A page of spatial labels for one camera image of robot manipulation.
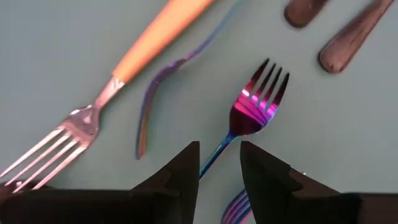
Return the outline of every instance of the orange fork handle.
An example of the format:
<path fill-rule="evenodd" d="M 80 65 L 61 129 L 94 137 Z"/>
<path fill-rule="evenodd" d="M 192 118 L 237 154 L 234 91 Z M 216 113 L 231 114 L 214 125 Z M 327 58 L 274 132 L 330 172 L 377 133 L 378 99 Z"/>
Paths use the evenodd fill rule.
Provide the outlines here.
<path fill-rule="evenodd" d="M 127 83 L 214 0 L 170 0 L 114 69 Z"/>

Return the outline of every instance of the iridescent fork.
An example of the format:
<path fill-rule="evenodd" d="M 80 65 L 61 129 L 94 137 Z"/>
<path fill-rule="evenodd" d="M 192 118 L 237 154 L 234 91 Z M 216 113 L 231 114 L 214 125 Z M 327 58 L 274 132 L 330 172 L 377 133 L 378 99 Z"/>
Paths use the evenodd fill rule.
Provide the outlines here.
<path fill-rule="evenodd" d="M 217 150 L 211 155 L 206 164 L 203 166 L 200 173 L 201 176 L 203 176 L 202 172 L 207 171 L 208 167 L 214 162 L 215 158 L 218 157 L 221 151 L 226 147 L 225 144 L 228 145 L 236 136 L 252 134 L 260 131 L 276 114 L 289 80 L 289 73 L 287 73 L 282 81 L 282 84 L 280 84 L 279 89 L 276 90 L 275 97 L 271 102 L 270 99 L 282 73 L 282 67 L 277 69 L 276 76 L 263 98 L 261 97 L 262 92 L 266 88 L 268 81 L 277 67 L 275 63 L 271 66 L 260 87 L 254 92 L 254 94 L 251 94 L 255 90 L 254 87 L 259 81 L 260 76 L 267 67 L 268 63 L 269 59 L 267 59 L 259 67 L 257 72 L 249 80 L 249 83 L 243 88 L 242 93 L 238 96 L 238 99 L 235 101 L 234 106 L 229 114 L 230 130 L 227 138 L 220 144 Z M 243 190 L 229 204 L 228 208 L 223 214 L 221 223 L 240 223 L 248 214 L 250 214 L 250 212 L 251 207 L 248 195 L 246 191 Z"/>
<path fill-rule="evenodd" d="M 8 172 L 16 168 L 40 148 L 53 142 L 46 151 L 41 153 L 41 155 L 14 176 L 6 185 L 13 183 L 52 151 L 61 147 L 62 149 L 58 151 L 56 155 L 51 157 L 48 162 L 15 189 L 14 193 L 20 191 L 20 189 L 23 189 L 29 182 L 35 179 L 65 153 L 74 149 L 65 160 L 59 163 L 53 171 L 33 188 L 39 189 L 79 156 L 95 140 L 100 130 L 100 112 L 105 104 L 125 83 L 132 80 L 148 62 L 174 40 L 174 38 L 194 21 L 213 1 L 214 0 L 170 0 L 119 62 L 119 65 L 113 71 L 113 76 L 105 85 L 97 99 L 86 107 L 72 111 L 49 135 L 44 137 L 43 140 L 37 143 L 32 149 L 27 151 L 0 174 L 0 178 L 4 177 Z"/>
<path fill-rule="evenodd" d="M 273 63 L 266 77 L 260 81 L 263 77 L 262 74 L 269 64 L 267 59 L 251 77 L 246 86 L 242 89 L 240 95 L 234 102 L 231 111 L 229 112 L 229 132 L 217 147 L 217 149 L 211 154 L 205 164 L 201 167 L 199 176 L 202 178 L 208 171 L 210 166 L 216 161 L 218 156 L 224 151 L 224 149 L 237 137 L 248 134 L 254 134 L 260 131 L 276 114 L 277 108 L 284 95 L 287 82 L 289 80 L 289 73 L 286 73 L 283 77 L 282 83 L 276 88 L 278 79 L 282 74 L 282 67 L 278 67 L 276 63 Z M 276 75 L 273 77 L 271 84 L 272 74 L 276 69 Z M 272 103 L 270 103 L 271 96 L 274 95 Z"/>

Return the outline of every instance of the mint green background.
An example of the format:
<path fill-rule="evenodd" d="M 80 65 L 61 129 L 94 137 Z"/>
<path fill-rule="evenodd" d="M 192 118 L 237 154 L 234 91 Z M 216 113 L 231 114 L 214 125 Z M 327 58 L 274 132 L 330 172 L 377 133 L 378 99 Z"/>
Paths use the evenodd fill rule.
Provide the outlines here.
<path fill-rule="evenodd" d="M 243 0 L 200 58 L 157 95 L 147 154 L 134 159 L 144 91 L 164 65 L 197 46 L 234 0 L 217 0 L 110 104 L 95 143 L 51 184 L 130 189 L 191 141 L 201 162 L 225 136 L 229 109 L 266 57 L 292 76 L 280 110 L 247 140 L 340 191 L 398 192 L 398 5 L 393 5 L 339 76 L 318 51 L 368 0 L 334 0 L 305 29 L 283 18 L 288 0 Z M 90 103 L 167 0 L 0 0 L 0 169 Z M 219 223 L 243 188 L 239 141 L 201 181 L 195 223 Z M 248 223 L 254 223 L 252 217 Z"/>

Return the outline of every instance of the brown utensil handle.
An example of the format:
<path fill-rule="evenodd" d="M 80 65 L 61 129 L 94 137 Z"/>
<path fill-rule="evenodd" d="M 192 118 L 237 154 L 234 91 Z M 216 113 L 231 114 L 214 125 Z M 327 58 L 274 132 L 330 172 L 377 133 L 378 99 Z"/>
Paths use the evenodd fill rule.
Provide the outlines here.
<path fill-rule="evenodd" d="M 320 51 L 320 65 L 330 73 L 343 71 L 366 37 L 395 0 L 374 0 Z"/>
<path fill-rule="evenodd" d="M 312 21 L 329 0 L 291 0 L 285 8 L 290 25 L 303 28 Z"/>

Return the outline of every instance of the silver fork neck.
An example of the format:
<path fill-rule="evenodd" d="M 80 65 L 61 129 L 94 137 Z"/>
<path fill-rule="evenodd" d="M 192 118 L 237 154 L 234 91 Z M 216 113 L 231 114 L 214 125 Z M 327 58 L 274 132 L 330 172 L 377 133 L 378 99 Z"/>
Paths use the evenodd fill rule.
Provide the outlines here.
<path fill-rule="evenodd" d="M 119 90 L 124 86 L 124 83 L 115 77 L 111 77 L 109 82 L 102 89 L 101 93 L 97 96 L 94 101 L 94 107 L 101 109 L 103 108 L 109 100 L 111 100 Z"/>

